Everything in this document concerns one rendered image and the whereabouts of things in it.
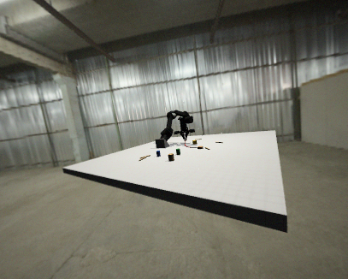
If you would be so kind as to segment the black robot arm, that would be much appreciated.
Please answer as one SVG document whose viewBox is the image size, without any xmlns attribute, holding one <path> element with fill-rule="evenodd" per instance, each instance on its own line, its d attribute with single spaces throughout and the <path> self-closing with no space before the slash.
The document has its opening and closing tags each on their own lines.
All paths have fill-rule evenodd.
<svg viewBox="0 0 348 279">
<path fill-rule="evenodd" d="M 165 139 L 166 141 L 168 141 L 168 139 L 170 139 L 170 137 L 173 134 L 173 129 L 172 127 L 172 120 L 174 118 L 176 118 L 176 116 L 174 116 L 172 113 L 175 113 L 176 116 L 182 116 L 179 117 L 178 120 L 180 120 L 180 124 L 187 124 L 187 123 L 193 123 L 193 116 L 190 116 L 187 111 L 178 111 L 178 110 L 171 110 L 167 113 L 167 118 L 168 118 L 168 122 L 167 122 L 167 126 L 166 128 L 164 128 L 164 130 L 161 132 L 161 138 L 160 139 Z"/>
</svg>

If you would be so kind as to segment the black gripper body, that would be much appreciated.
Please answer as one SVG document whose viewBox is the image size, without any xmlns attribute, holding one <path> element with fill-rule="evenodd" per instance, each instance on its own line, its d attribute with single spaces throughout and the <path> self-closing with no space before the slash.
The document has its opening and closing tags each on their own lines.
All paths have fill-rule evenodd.
<svg viewBox="0 0 348 279">
<path fill-rule="evenodd" d="M 195 132 L 195 129 L 187 130 L 186 124 L 181 124 L 180 125 L 180 129 L 181 129 L 181 131 L 175 131 L 174 134 L 183 134 L 183 133 L 188 134 L 189 132 L 190 133 L 194 133 Z M 182 132 L 182 131 L 184 131 L 184 132 Z"/>
</svg>

